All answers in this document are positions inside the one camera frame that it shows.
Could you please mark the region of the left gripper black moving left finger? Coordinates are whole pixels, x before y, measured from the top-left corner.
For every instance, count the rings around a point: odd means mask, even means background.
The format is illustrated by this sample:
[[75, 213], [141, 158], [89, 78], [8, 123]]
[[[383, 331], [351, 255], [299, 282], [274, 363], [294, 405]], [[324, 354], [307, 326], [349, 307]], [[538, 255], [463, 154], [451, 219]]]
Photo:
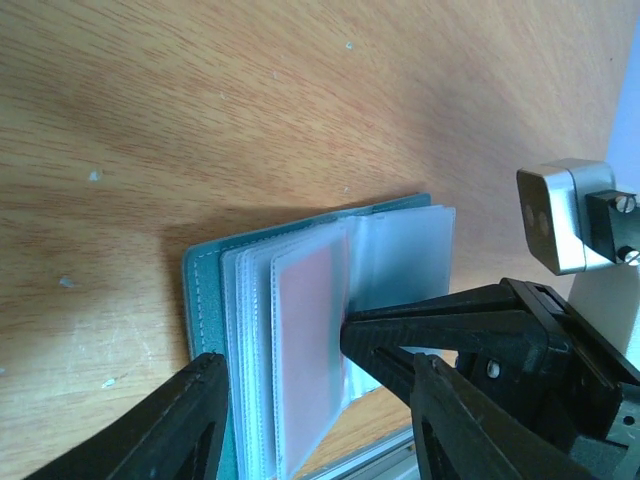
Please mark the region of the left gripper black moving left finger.
[[30, 479], [214, 479], [227, 421], [221, 354], [203, 353], [121, 418]]

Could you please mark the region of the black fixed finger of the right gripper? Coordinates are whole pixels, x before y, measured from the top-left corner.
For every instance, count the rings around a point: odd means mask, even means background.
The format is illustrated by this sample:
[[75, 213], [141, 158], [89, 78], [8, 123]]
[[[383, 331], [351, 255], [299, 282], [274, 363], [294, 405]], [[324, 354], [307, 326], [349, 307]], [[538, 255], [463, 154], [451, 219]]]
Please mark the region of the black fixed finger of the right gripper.
[[552, 288], [504, 278], [409, 305], [349, 315], [342, 353], [409, 400], [413, 353], [454, 351], [457, 371], [559, 448], [625, 443], [625, 361]]

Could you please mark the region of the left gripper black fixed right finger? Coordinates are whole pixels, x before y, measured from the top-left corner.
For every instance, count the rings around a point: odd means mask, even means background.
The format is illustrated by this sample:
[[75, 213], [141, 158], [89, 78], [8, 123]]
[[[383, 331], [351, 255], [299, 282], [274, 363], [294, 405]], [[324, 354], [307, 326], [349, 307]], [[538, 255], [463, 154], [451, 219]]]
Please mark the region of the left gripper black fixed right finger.
[[592, 479], [440, 357], [414, 357], [410, 395], [423, 479]]

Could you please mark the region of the blue card holder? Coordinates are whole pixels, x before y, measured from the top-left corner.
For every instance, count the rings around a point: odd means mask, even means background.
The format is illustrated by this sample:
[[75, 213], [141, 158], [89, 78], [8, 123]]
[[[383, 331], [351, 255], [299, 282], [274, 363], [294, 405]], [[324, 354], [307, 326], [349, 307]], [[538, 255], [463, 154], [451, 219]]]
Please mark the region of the blue card holder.
[[449, 289], [455, 210], [427, 194], [190, 247], [192, 356], [222, 354], [230, 402], [218, 477], [290, 479], [378, 382], [340, 350], [348, 313]]

